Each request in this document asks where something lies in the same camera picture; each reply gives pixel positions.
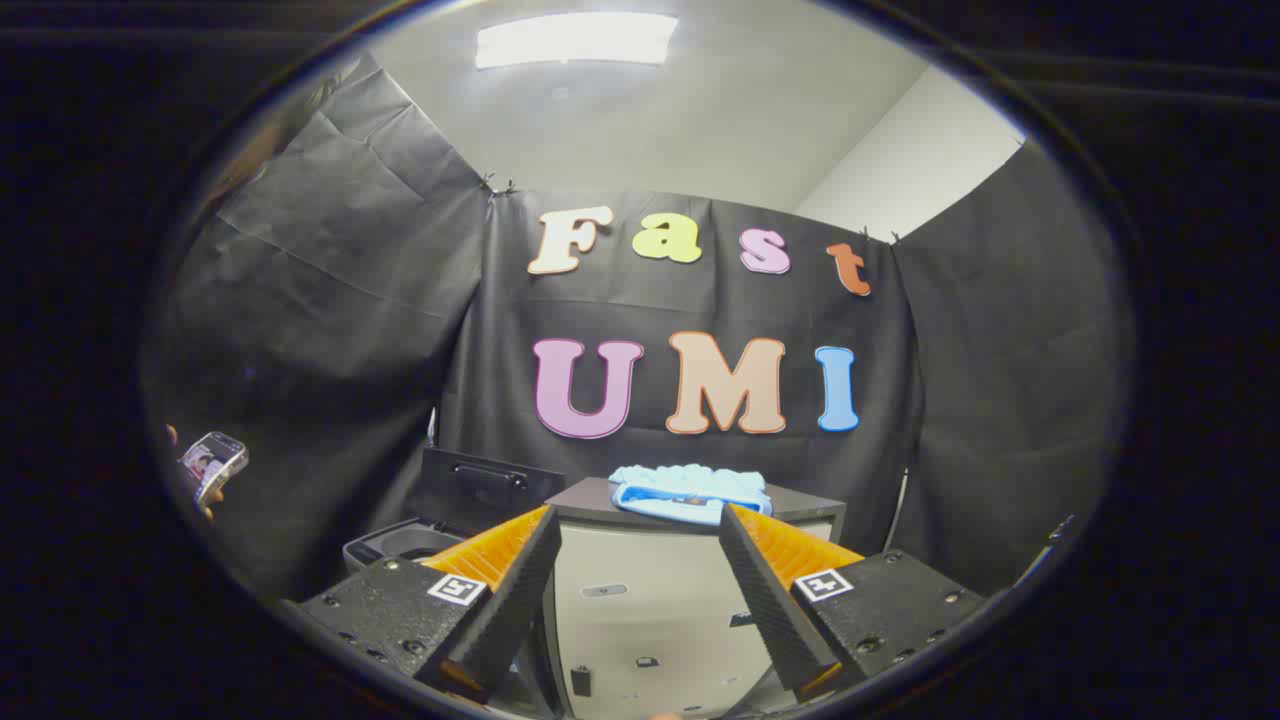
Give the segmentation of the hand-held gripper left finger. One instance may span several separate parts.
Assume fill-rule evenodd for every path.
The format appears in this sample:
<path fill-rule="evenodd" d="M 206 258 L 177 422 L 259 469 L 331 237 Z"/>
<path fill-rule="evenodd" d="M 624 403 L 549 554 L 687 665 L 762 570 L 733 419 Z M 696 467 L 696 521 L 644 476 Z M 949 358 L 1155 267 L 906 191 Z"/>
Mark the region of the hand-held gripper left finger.
<path fill-rule="evenodd" d="M 544 503 L 425 559 L 376 559 L 298 609 L 372 662 L 484 705 L 532 628 L 559 550 Z"/>

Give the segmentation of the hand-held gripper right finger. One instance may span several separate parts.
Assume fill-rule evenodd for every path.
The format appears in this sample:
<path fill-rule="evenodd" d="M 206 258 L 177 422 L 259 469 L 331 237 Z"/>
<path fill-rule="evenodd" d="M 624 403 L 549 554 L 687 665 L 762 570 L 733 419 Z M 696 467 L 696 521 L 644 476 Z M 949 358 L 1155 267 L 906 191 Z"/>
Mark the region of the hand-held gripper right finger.
<path fill-rule="evenodd" d="M 723 507 L 719 546 L 781 685 L 860 685 L 951 637 L 986 597 L 901 550 L 861 556 L 785 521 Z"/>

